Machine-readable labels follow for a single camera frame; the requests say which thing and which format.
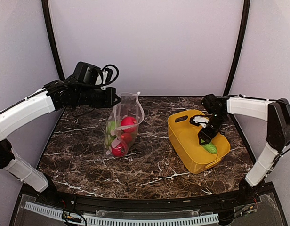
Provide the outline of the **black frame post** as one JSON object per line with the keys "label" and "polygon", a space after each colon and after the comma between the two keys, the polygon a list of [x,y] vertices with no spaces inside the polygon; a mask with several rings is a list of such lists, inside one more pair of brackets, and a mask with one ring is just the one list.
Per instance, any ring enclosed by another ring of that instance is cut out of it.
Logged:
{"label": "black frame post", "polygon": [[55,39],[55,35],[54,35],[51,14],[50,14],[49,1],[48,0],[41,0],[41,4],[42,4],[43,17],[44,17],[44,21],[45,21],[47,36],[48,36],[49,45],[50,45],[51,53],[53,56],[54,64],[55,64],[59,79],[64,81],[65,75],[64,75],[63,68],[62,68],[59,52],[57,49],[57,44],[56,44],[56,39]]}
{"label": "black frame post", "polygon": [[232,88],[232,84],[233,84],[233,81],[234,81],[234,77],[235,77],[235,74],[236,74],[237,66],[238,66],[240,55],[241,55],[241,51],[242,51],[244,36],[245,36],[245,33],[246,33],[247,22],[248,22],[249,11],[250,11],[250,2],[251,2],[251,0],[244,0],[243,1],[240,28],[239,28],[239,32],[238,32],[238,37],[237,37],[237,41],[236,41],[236,46],[235,46],[234,56],[233,56],[233,59],[232,59],[232,64],[231,64],[230,71],[229,71],[229,74],[228,74],[228,78],[227,78],[227,81],[226,81],[226,85],[225,85],[225,89],[224,89],[224,92],[223,92],[223,96],[229,95],[230,90]]}

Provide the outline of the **yellow plastic basket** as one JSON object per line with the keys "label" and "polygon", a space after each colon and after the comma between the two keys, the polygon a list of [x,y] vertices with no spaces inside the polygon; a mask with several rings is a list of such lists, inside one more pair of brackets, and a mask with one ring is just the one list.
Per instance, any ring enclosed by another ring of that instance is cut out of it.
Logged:
{"label": "yellow plastic basket", "polygon": [[182,111],[168,118],[169,140],[182,163],[193,174],[216,166],[231,149],[228,140],[221,134],[211,141],[216,152],[210,153],[200,145],[198,133],[207,122],[208,117],[198,110]]}

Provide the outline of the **red chili pepper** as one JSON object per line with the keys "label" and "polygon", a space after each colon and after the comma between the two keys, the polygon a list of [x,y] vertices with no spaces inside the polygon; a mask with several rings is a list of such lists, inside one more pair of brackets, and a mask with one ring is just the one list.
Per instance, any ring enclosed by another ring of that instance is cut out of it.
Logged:
{"label": "red chili pepper", "polygon": [[130,133],[123,133],[120,135],[120,139],[128,145],[133,141],[133,136]]}

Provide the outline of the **black front rail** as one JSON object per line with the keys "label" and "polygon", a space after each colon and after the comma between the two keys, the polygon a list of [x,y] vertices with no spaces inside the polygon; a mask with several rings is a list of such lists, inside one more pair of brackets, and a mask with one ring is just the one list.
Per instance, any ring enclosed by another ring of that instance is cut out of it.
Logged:
{"label": "black front rail", "polygon": [[199,210],[200,212],[232,212],[235,207],[260,201],[257,196],[237,199],[237,191],[189,198],[174,199],[119,199],[74,195],[56,192],[54,196],[43,194],[38,199],[46,204],[56,205],[75,212],[96,212],[97,210],[119,212],[172,212]]}

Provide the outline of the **green bitter gourd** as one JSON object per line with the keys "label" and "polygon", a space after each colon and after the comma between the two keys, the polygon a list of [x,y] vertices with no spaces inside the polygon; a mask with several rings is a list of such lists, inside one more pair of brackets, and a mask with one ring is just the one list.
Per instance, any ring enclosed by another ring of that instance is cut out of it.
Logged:
{"label": "green bitter gourd", "polygon": [[208,144],[204,144],[203,148],[209,152],[210,154],[217,154],[218,153],[218,149],[216,148],[216,146],[214,144],[212,144],[211,142]]}

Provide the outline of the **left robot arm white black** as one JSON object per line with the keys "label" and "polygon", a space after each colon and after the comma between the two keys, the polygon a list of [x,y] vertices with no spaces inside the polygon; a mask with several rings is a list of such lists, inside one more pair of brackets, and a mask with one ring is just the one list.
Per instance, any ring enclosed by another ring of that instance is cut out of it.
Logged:
{"label": "left robot arm white black", "polygon": [[101,89],[99,85],[80,82],[53,81],[30,96],[0,111],[0,169],[4,169],[31,186],[50,205],[57,205],[61,195],[50,187],[46,176],[21,158],[8,136],[33,120],[71,106],[112,108],[120,102],[114,87]]}

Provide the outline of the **red tomato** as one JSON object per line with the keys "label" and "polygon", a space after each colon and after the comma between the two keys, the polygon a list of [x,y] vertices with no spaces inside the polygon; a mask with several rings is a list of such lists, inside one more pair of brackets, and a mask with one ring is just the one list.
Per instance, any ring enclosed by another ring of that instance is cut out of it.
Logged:
{"label": "red tomato", "polygon": [[118,144],[116,147],[112,148],[112,155],[114,157],[123,157],[126,155],[126,149],[123,144]]}

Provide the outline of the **right black frame post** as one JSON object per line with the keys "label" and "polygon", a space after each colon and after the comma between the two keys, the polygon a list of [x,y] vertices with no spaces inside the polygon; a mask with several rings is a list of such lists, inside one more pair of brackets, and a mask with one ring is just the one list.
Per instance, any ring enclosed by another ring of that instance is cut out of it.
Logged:
{"label": "right black frame post", "polygon": [[234,77],[235,77],[235,74],[236,74],[237,66],[238,66],[240,55],[241,55],[241,51],[242,51],[244,36],[245,36],[245,33],[246,33],[247,22],[248,22],[249,11],[250,11],[250,2],[251,2],[251,0],[244,0],[243,1],[240,28],[239,28],[239,32],[238,32],[238,37],[237,37],[237,41],[236,41],[236,46],[235,46],[234,56],[233,56],[233,59],[232,59],[232,64],[231,64],[230,71],[229,71],[229,74],[228,74],[228,78],[227,78],[227,81],[226,81],[226,85],[225,85],[225,89],[224,89],[224,92],[223,92],[223,96],[229,95],[230,90],[232,88],[232,84],[233,84],[233,81],[234,81]]}

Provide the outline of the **clear zip top bag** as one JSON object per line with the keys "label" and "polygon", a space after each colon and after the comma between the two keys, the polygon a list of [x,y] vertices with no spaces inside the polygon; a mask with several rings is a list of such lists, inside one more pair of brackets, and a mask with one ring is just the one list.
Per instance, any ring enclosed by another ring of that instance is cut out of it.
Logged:
{"label": "clear zip top bag", "polygon": [[128,154],[134,144],[139,125],[145,112],[139,102],[141,92],[119,94],[117,103],[106,121],[103,154],[108,158],[120,158]]}

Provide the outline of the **red pomegranate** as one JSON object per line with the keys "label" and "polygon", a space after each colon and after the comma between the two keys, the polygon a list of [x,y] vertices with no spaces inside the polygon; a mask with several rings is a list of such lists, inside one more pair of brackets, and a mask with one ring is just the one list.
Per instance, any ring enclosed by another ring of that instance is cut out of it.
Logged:
{"label": "red pomegranate", "polygon": [[[125,118],[122,119],[121,121],[121,126],[131,126],[131,125],[135,125],[136,124],[136,119],[134,117],[131,116],[127,116]],[[136,127],[131,127],[131,128],[127,128],[124,129],[125,133],[132,133],[134,132],[136,129]]]}

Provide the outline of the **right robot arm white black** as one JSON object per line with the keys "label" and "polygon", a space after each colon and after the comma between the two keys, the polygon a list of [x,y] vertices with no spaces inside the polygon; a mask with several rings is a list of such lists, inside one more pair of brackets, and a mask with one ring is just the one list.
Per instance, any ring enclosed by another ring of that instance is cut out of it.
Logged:
{"label": "right robot arm white black", "polygon": [[[267,123],[260,119],[236,115],[223,125],[225,137],[231,145],[229,154],[205,175],[207,180],[222,182],[237,189],[238,183],[252,168],[266,143]],[[290,191],[290,151],[280,159],[267,178],[279,192]]]}

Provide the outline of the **left black frame post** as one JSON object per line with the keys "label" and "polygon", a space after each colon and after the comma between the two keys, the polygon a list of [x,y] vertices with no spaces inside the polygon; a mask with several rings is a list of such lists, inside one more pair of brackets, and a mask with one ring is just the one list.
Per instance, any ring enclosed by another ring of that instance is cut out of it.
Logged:
{"label": "left black frame post", "polygon": [[64,81],[65,75],[64,75],[63,68],[62,68],[59,52],[57,49],[57,44],[56,44],[56,39],[55,39],[55,35],[54,35],[51,14],[50,14],[49,1],[48,0],[41,0],[41,4],[42,4],[43,17],[44,17],[44,21],[45,21],[47,36],[48,36],[49,45],[50,45],[51,53],[53,56],[54,64],[55,64],[59,79]]}

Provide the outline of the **green apple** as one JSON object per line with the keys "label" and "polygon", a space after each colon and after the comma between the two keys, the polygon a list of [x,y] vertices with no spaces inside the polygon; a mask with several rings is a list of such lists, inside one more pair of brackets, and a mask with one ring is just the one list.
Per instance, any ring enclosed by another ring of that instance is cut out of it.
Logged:
{"label": "green apple", "polygon": [[107,133],[108,135],[114,137],[115,134],[115,130],[116,128],[119,126],[119,122],[118,121],[108,121],[107,122]]}

